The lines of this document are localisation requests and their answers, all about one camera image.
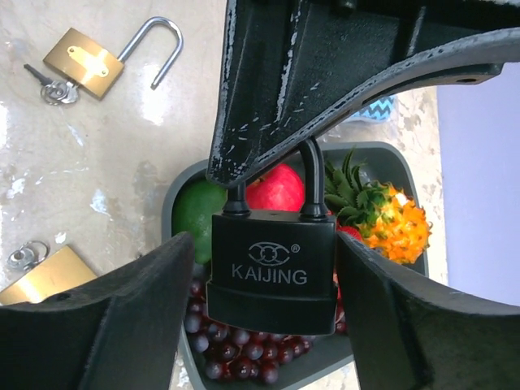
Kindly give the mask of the black Kaijing padlock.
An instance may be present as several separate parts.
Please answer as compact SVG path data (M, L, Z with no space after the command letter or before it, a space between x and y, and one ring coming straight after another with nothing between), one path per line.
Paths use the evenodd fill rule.
M212 217L207 314L255 332L334 332L336 219L324 202L324 160L314 138L299 145L305 200L298 212L252 210L245 184Z

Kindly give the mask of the large brass padlock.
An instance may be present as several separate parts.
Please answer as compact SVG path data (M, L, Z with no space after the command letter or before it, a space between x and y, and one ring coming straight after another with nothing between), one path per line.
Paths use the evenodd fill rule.
M31 240L1 261L1 304L40 303L96 278L70 246L51 253L45 242Z

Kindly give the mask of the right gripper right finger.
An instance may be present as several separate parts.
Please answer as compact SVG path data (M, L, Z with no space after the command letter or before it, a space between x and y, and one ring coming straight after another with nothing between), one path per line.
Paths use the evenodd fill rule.
M337 236L362 389L517 389L519 308L458 291Z

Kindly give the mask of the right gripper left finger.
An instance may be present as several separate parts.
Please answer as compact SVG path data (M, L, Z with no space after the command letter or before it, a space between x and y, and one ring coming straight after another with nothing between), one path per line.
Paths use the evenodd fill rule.
M2 388L169 388L193 255L180 233L77 288L3 306Z

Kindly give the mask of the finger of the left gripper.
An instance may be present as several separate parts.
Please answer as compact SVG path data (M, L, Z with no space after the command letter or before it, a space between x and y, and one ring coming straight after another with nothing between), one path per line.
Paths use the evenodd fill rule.
M206 176L232 188L376 99L518 60L515 1L230 1Z

